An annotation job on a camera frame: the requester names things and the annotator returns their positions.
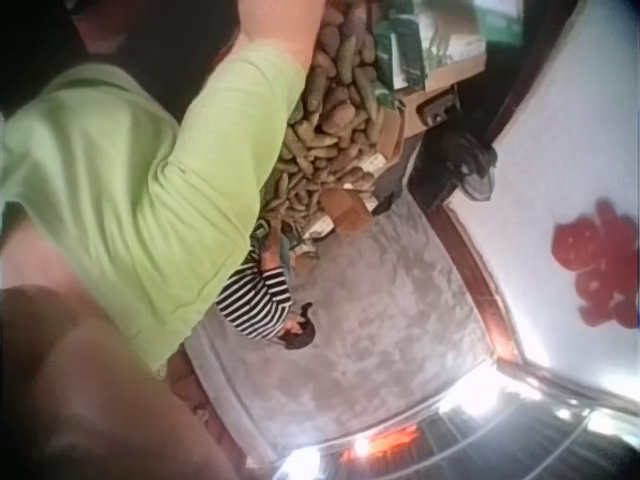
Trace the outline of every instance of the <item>box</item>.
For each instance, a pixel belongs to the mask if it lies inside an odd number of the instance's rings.
[[[405,88],[409,84],[400,61],[398,39],[389,22],[380,22],[373,32],[376,41],[376,67],[380,82],[389,90]]]
[[[522,44],[522,0],[473,0],[473,4],[488,42]]]
[[[338,233],[357,233],[368,227],[373,220],[360,194],[354,190],[323,190],[320,204]]]
[[[418,106],[444,92],[454,83],[484,71],[486,60],[487,56],[483,54],[447,65],[431,73],[425,90],[404,89],[396,92],[401,108],[404,108],[404,138],[413,137],[427,129],[418,117]]]
[[[437,70],[485,54],[486,42],[470,3],[391,0],[390,15],[407,83],[416,90],[426,89]]]
[[[394,165],[404,148],[404,115],[402,110],[383,110],[382,130],[373,155],[363,158],[358,166],[365,172],[379,177],[382,172]]]

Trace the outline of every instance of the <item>floor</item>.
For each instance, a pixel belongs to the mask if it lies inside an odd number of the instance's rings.
[[[186,342],[249,463],[393,417],[490,353],[460,277],[408,194],[367,231],[322,242],[320,254],[292,285],[299,302],[315,305],[311,347],[245,339],[216,312]]]

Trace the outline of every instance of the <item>striped shirt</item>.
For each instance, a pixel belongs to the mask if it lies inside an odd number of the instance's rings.
[[[272,338],[291,309],[291,294],[282,267],[260,271],[260,255],[252,249],[229,277],[216,305],[222,316],[249,338]]]

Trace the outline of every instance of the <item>wall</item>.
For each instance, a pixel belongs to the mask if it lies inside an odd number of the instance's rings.
[[[526,357],[640,400],[638,330],[582,323],[574,275],[550,254],[554,225],[609,198],[637,218],[638,26],[625,3],[587,0],[494,147],[491,202],[450,207],[495,277]]]

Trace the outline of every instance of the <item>light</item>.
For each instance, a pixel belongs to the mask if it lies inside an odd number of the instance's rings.
[[[288,480],[313,480],[320,471],[320,452],[317,448],[301,448],[291,455],[280,468]]]
[[[489,364],[483,364],[462,377],[441,400],[440,413],[460,407],[469,415],[479,417],[490,412],[498,402],[506,378]]]
[[[602,412],[593,412],[587,428],[592,432],[601,433],[602,435],[615,435],[616,427],[615,423],[609,418],[608,415]]]
[[[573,418],[573,415],[571,414],[571,412],[569,410],[567,410],[566,408],[559,408],[553,413],[556,414],[556,417],[561,418],[561,419],[566,420],[566,421],[569,421],[569,420],[571,420],[571,418]]]
[[[542,393],[533,388],[531,385],[527,385],[523,382],[513,381],[509,384],[509,390],[520,395],[523,400],[535,400],[542,399]]]
[[[368,438],[358,438],[353,444],[353,451],[358,457],[366,457],[371,450],[371,444]]]

